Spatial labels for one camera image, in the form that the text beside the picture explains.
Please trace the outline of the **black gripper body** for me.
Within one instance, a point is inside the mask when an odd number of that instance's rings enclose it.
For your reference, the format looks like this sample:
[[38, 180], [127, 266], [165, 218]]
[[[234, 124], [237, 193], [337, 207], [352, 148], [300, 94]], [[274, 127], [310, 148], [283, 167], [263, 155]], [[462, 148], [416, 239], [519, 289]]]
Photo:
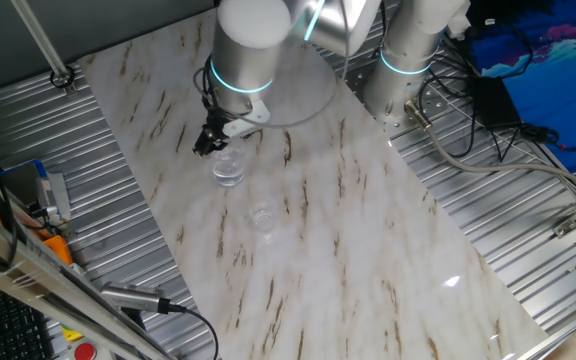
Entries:
[[218, 112], [211, 111], [207, 114], [206, 122], [202, 126], [202, 128], [203, 127], [209, 127], [212, 129], [213, 132], [219, 131], [219, 132], [222, 132], [224, 135], [226, 135], [224, 133], [224, 125], [226, 123], [227, 123], [227, 120], [225, 117], [223, 117]]

